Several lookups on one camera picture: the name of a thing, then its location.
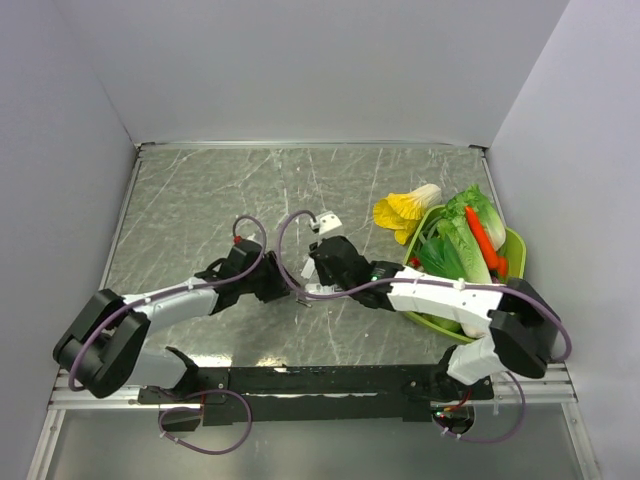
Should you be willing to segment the white battery cover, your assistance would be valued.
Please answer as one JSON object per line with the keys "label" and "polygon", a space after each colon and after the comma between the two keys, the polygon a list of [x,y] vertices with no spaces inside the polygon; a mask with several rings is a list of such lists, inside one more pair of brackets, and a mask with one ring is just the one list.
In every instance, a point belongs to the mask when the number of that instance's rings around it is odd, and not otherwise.
{"label": "white battery cover", "polygon": [[315,262],[312,258],[308,258],[305,262],[305,265],[301,271],[301,276],[304,279],[310,279],[316,271]]}

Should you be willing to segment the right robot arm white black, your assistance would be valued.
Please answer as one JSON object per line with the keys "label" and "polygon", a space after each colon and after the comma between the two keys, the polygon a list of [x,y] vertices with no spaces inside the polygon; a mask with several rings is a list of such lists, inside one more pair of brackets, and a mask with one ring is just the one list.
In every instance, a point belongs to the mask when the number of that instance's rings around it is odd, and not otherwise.
{"label": "right robot arm white black", "polygon": [[427,314],[477,330],[456,346],[436,375],[438,390],[459,398],[472,384],[502,371],[540,379],[554,362],[553,347],[566,332],[555,312],[523,279],[505,284],[467,283],[409,266],[372,261],[343,236],[311,245],[319,280],[370,309]]}

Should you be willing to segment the white remote control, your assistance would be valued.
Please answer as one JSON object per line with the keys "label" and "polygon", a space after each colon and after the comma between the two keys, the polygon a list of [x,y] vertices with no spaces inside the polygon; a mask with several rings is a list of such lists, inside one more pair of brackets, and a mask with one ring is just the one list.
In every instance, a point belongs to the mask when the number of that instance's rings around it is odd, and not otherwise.
{"label": "white remote control", "polygon": [[327,297],[337,293],[341,293],[342,289],[336,285],[322,285],[320,283],[308,283],[305,285],[305,291],[308,294]]}

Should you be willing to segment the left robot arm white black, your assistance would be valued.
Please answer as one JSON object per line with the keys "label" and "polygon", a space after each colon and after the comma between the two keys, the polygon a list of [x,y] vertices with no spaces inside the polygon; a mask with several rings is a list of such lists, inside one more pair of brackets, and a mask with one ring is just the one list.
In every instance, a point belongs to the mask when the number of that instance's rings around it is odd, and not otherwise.
{"label": "left robot arm white black", "polygon": [[72,374],[74,389],[97,398],[126,384],[158,387],[176,402],[205,384],[194,360],[175,347],[145,351],[148,337],[182,321],[220,313],[241,296],[263,303],[289,295],[276,255],[249,239],[237,239],[229,254],[186,281],[153,292],[120,296],[95,293],[53,349],[53,359]]}

